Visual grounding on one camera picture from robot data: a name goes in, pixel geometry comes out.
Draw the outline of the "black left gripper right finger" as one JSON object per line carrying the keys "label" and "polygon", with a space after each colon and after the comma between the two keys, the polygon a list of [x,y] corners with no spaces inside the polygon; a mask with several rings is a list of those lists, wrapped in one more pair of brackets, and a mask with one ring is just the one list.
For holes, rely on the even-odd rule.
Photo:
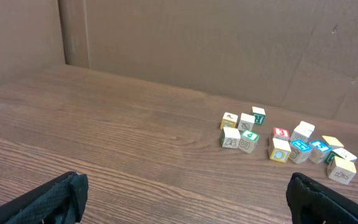
{"label": "black left gripper right finger", "polygon": [[293,224],[358,223],[358,203],[300,172],[292,174],[286,199]]}

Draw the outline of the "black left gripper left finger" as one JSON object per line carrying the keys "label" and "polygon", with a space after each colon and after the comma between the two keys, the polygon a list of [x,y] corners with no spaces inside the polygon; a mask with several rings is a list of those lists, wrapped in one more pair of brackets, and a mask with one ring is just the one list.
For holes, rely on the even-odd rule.
{"label": "black left gripper left finger", "polygon": [[0,223],[79,223],[88,176],[69,171],[0,206]]}

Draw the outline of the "white-top green-sided block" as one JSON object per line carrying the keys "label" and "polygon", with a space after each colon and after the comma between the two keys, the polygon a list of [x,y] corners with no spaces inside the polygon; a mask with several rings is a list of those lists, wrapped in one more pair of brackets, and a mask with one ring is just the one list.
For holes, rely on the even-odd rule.
{"label": "white-top green-sided block", "polygon": [[325,158],[324,162],[326,164],[329,164],[334,159],[335,156],[345,159],[347,161],[351,161],[351,162],[355,162],[357,160],[357,157],[354,154],[352,154],[351,152],[349,152],[348,150],[346,150],[344,148],[337,148],[337,149],[333,149],[329,152],[329,154]]}

